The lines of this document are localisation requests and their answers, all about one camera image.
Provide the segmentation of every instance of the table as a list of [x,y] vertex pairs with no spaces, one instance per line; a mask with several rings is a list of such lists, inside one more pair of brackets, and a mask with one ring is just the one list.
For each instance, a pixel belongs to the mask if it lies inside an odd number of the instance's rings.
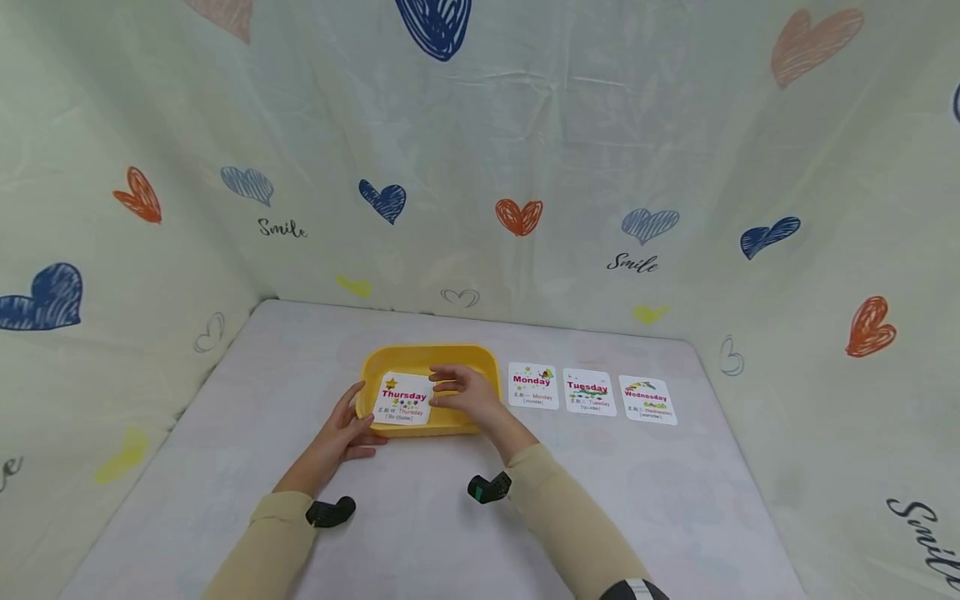
[[[63,591],[63,600],[198,598],[270,490],[375,349],[489,348],[510,362],[666,381],[676,426],[512,408],[607,511],[673,598],[805,598],[693,347],[685,342],[268,300],[252,314]],[[568,598],[508,500],[481,436],[392,440],[343,466],[299,599]]]

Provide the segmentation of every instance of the wednesday flashcard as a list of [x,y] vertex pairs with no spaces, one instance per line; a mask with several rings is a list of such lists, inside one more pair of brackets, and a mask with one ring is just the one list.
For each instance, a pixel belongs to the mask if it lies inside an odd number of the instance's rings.
[[666,382],[649,377],[620,375],[620,391],[623,393],[623,405],[629,419],[677,424],[677,414],[673,412]]

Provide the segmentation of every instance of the orange heart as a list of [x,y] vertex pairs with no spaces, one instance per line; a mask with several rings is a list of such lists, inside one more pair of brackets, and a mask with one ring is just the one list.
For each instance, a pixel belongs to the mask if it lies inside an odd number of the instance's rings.
[[770,68],[780,89],[786,89],[803,73],[840,52],[863,27],[863,19],[860,9],[846,9],[810,29],[810,11],[794,12],[783,26],[770,58]]
[[188,7],[220,29],[250,43],[253,0],[183,0]]
[[523,210],[509,198],[496,203],[496,218],[500,225],[517,237],[529,235],[540,222],[542,212],[543,203],[539,200],[528,202]]
[[890,346],[897,338],[897,328],[891,324],[880,324],[886,316],[886,298],[873,296],[864,300],[853,315],[847,354],[853,358],[863,358]]
[[127,185],[130,186],[132,195],[113,190],[113,197],[147,223],[159,223],[160,201],[156,199],[154,188],[146,176],[136,167],[131,167],[127,169]]

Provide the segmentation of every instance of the yellow plastic tray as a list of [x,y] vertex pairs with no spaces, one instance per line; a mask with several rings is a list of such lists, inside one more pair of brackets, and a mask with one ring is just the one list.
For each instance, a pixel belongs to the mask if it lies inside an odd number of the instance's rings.
[[[462,363],[482,373],[490,380],[497,398],[500,395],[500,375],[496,359],[486,348],[472,345],[449,346],[387,346],[367,357],[362,377],[367,385],[357,395],[357,417],[363,418],[373,410],[383,376],[387,372],[407,372],[414,375],[430,374],[430,365]],[[437,396],[449,396],[440,392]],[[477,433],[476,425],[460,411],[449,408],[430,409],[430,420],[425,425],[390,425],[374,423],[371,429],[385,438],[418,438],[422,436],[452,436]]]

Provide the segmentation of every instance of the black strap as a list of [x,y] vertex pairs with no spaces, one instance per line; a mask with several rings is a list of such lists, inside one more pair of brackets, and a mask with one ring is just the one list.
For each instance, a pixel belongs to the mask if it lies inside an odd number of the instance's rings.
[[[660,588],[651,584],[647,580],[643,580],[644,585],[646,585],[647,590],[650,592],[651,600],[670,600],[665,593],[660,591]],[[636,594],[634,593],[633,587],[630,584],[624,581],[618,581],[613,586],[604,592],[600,596],[600,600],[637,600]]]
[[314,502],[306,512],[306,520],[314,527],[336,527],[347,522],[347,519],[357,510],[357,503],[348,495],[337,500],[337,504]]
[[480,504],[487,504],[505,498],[512,483],[514,482],[511,481],[510,475],[504,471],[500,471],[500,474],[494,477],[493,481],[487,481],[480,475],[474,475],[473,479],[470,479],[470,483],[467,484],[467,493]]

